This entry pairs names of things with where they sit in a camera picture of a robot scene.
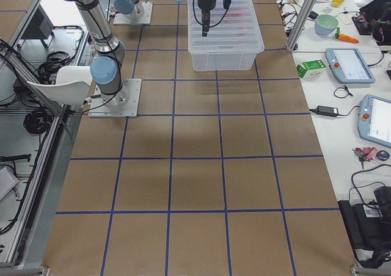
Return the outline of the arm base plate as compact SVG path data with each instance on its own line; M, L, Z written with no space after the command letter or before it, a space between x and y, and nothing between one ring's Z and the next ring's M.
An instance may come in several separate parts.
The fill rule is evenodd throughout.
M137 117L142 79L124 79L122 89L112 99L111 96L101 94L95 86L94 98L90 103L92 109L87 112L90 118L120 118Z
M152 18L152 2L140 2L144 8L144 13L142 15L136 15L132 13L130 15L124 15L118 13L114 17L114 25L119 26L137 26L137 25L149 25Z

